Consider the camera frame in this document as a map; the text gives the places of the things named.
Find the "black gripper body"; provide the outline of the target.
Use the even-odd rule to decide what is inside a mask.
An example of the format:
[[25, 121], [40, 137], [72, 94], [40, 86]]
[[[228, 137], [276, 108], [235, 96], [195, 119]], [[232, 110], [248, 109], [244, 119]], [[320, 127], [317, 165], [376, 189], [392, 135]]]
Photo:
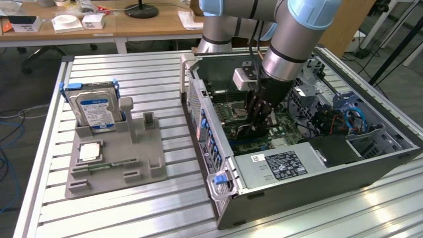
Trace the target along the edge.
[[292, 81], [279, 81], [272, 78], [259, 79], [257, 97], [260, 101], [267, 102], [276, 107], [288, 95], [292, 87]]

